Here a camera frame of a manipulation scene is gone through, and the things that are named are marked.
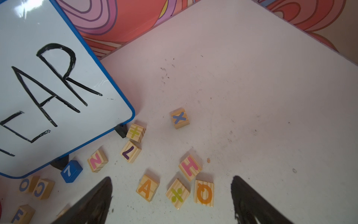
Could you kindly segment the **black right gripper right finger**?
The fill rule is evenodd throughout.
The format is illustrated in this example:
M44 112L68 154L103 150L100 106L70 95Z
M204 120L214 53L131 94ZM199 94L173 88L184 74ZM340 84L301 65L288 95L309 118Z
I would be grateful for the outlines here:
M239 224L292 223L237 175L233 177L231 183L231 195L235 219Z

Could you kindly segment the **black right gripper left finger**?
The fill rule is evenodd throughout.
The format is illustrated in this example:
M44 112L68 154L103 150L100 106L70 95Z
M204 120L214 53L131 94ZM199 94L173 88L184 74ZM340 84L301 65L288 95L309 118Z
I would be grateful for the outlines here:
M54 224L104 224L112 200L112 180L105 177Z

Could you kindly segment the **wooden block orange A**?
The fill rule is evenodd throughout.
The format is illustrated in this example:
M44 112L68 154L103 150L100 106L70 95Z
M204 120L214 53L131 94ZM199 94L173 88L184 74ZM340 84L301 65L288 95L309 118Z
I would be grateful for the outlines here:
M148 175L143 175L136 192L146 201L151 202L158 186L159 182Z

